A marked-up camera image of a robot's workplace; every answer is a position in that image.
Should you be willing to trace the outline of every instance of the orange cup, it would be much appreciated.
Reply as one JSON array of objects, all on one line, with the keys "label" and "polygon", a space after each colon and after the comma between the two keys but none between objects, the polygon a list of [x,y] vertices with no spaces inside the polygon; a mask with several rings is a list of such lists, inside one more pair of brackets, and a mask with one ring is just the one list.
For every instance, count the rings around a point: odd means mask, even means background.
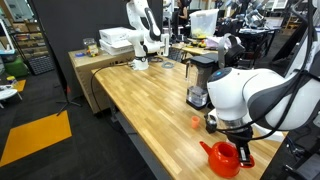
[{"label": "orange cup", "polygon": [[196,129],[199,126],[200,118],[198,116],[192,116],[191,117],[191,127],[193,129]]}]

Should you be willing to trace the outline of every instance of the red kettle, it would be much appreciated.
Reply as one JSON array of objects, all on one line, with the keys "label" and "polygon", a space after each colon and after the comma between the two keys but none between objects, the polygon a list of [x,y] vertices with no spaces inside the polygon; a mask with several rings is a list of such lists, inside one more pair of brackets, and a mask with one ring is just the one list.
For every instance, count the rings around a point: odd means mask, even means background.
[{"label": "red kettle", "polygon": [[217,142],[212,148],[206,143],[200,141],[200,145],[207,152],[210,168],[223,178],[232,178],[236,176],[240,167],[251,168],[254,166],[253,157],[250,155],[251,166],[243,166],[239,162],[239,155],[236,148],[227,142]]}]

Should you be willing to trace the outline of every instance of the white container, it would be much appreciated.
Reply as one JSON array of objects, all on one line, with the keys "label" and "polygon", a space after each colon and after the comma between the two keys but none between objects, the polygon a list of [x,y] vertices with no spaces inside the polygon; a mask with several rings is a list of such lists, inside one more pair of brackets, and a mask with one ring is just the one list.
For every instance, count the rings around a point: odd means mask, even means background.
[{"label": "white container", "polygon": [[196,11],[190,14],[192,38],[204,39],[213,36],[219,9]]},{"label": "white container", "polygon": [[127,40],[118,41],[116,43],[113,43],[112,45],[106,43],[102,39],[100,39],[99,42],[101,49],[113,56],[133,51],[132,44]]},{"label": "white container", "polygon": [[100,37],[104,42],[109,44],[113,44],[119,41],[123,41],[127,39],[127,33],[129,33],[131,29],[124,27],[116,27],[110,29],[102,29],[99,30]]}]

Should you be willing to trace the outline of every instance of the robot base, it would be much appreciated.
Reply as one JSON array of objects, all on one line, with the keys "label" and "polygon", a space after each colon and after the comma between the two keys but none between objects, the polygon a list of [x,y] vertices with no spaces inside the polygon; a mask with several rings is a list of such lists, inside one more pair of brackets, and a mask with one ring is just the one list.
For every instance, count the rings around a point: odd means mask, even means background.
[{"label": "robot base", "polygon": [[148,69],[148,67],[149,67],[148,60],[145,60],[142,62],[141,60],[135,59],[132,61],[132,69],[133,70],[141,71],[141,70]]}]

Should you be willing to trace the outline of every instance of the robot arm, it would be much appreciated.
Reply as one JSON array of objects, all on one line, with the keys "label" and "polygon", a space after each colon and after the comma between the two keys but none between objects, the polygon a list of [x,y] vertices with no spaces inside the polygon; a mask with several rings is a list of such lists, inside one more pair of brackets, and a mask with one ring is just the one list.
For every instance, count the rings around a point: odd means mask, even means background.
[{"label": "robot arm", "polygon": [[[320,19],[314,23],[318,26]],[[297,129],[319,116],[320,40],[314,38],[312,42],[312,29],[308,30],[307,50],[300,49],[306,51],[304,62],[300,63],[301,58],[294,59],[287,77],[268,69],[224,68],[209,78],[207,87],[215,109],[206,116],[206,129],[209,133],[225,133],[235,143],[242,163],[250,164],[247,144],[250,140],[267,138],[278,130]],[[254,123],[271,132],[252,138]]]},{"label": "robot arm", "polygon": [[[127,35],[136,55],[132,66],[134,70],[145,70],[148,68],[146,54],[157,52],[158,55],[168,55],[169,35],[161,34],[147,0],[129,0],[127,14],[130,25],[136,29]],[[143,25],[141,18],[146,18],[149,29]]]}]

